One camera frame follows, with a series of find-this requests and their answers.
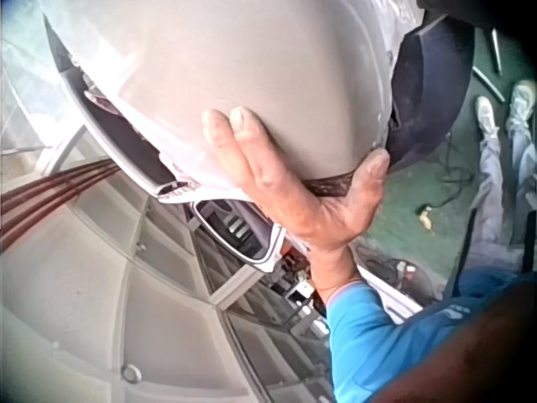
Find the white wall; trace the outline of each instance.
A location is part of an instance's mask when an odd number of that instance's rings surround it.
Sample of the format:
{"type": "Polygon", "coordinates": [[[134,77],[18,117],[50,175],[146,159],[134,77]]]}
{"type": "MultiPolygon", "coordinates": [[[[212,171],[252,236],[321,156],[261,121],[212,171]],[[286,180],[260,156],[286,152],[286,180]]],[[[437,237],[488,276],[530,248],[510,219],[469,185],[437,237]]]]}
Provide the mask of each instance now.
{"type": "Polygon", "coordinates": [[[15,401],[331,396],[326,347],[289,334],[281,296],[257,283],[229,311],[208,302],[242,264],[191,233],[182,208],[118,173],[0,256],[3,385],[15,401]],[[124,364],[140,383],[122,380],[124,364]]]}

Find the wrist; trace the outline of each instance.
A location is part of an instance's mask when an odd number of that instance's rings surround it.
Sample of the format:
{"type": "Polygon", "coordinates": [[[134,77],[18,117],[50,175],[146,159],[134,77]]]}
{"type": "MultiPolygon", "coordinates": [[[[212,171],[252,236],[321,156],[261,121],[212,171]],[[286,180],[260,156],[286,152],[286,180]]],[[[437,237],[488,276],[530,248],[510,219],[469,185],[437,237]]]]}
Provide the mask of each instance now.
{"type": "Polygon", "coordinates": [[[325,304],[334,292],[362,279],[348,246],[338,249],[312,248],[309,258],[311,279],[325,304]]]}

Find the finger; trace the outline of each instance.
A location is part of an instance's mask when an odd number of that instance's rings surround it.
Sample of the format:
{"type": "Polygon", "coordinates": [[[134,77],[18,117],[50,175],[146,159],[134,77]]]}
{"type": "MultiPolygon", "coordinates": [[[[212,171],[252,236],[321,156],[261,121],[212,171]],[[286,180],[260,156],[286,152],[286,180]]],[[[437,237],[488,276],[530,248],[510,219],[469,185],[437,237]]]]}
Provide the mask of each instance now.
{"type": "Polygon", "coordinates": [[[278,215],[297,222],[311,219],[319,207],[318,200],[285,166],[259,119],[246,108],[237,107],[230,121],[256,186],[277,208],[278,215]]]}
{"type": "Polygon", "coordinates": [[[347,206],[347,226],[354,231],[362,232],[371,225],[383,199],[388,167],[388,151],[375,149],[354,173],[351,188],[344,201],[347,206]]]}
{"type": "Polygon", "coordinates": [[[235,140],[232,127],[223,113],[208,109],[201,116],[203,134],[212,145],[222,168],[232,181],[247,191],[254,185],[254,178],[246,156],[235,140]]]}

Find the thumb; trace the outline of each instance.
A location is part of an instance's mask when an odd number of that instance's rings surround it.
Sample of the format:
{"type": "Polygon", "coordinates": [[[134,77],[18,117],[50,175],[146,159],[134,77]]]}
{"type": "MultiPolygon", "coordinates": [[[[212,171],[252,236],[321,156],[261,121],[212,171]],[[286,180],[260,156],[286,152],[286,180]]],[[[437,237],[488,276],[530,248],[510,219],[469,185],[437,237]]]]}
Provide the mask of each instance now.
{"type": "Polygon", "coordinates": [[[375,149],[360,164],[347,194],[347,226],[357,233],[365,231],[383,199],[384,182],[389,167],[389,154],[375,149]]]}

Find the metal ring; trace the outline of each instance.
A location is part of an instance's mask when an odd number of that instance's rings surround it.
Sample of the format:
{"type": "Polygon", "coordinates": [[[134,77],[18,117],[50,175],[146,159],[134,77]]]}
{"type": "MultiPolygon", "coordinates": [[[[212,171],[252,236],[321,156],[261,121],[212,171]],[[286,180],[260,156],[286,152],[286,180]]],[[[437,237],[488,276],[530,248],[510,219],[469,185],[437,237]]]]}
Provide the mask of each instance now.
{"type": "Polygon", "coordinates": [[[121,367],[121,376],[125,382],[135,385],[142,381],[142,372],[132,364],[124,364],[121,367]]]}

